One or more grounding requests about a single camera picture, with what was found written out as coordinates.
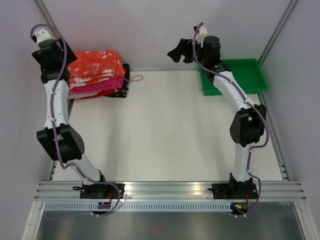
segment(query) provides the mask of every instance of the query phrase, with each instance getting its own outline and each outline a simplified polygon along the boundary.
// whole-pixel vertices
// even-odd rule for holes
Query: stack of folded clothes
[[[129,82],[125,81],[124,77],[125,74],[129,74],[129,66],[123,66],[121,56],[116,51],[74,53],[77,60],[68,66],[69,99],[126,97]]]

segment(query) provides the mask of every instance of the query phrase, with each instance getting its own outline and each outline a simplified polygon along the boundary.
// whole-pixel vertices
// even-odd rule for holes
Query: white wall
[[[167,52],[204,21],[222,58],[262,54],[289,0],[43,0],[74,50],[115,49],[134,70],[193,69]]]
[[[38,143],[46,98],[40,66],[31,53],[33,25],[43,23],[31,0],[2,1],[0,8],[0,239],[20,240],[37,183],[50,160]]]
[[[320,223],[320,1],[297,5],[262,67],[267,102],[293,180]]]

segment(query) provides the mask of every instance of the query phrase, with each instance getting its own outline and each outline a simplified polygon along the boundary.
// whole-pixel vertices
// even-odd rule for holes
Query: gray floor
[[[259,203],[246,218],[218,212],[116,212],[42,219],[38,240],[303,240],[293,205]],[[75,212],[47,212],[60,218]]]

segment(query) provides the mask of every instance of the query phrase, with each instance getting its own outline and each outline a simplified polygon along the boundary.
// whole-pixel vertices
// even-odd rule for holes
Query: white table
[[[224,97],[203,96],[196,71],[135,74],[144,80],[130,84],[127,98],[74,101],[70,124],[91,162],[109,181],[228,181],[235,113]],[[263,181],[282,180],[271,142],[255,149],[250,169]],[[79,177],[58,164],[53,180]]]

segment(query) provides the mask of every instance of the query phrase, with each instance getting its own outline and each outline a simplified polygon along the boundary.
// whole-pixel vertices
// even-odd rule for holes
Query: green bin
[[[235,80],[246,94],[260,94],[268,88],[264,75],[261,72],[259,63],[254,58],[246,59],[225,59],[222,60],[230,68]],[[221,92],[211,84],[199,68],[203,95],[222,95]]]

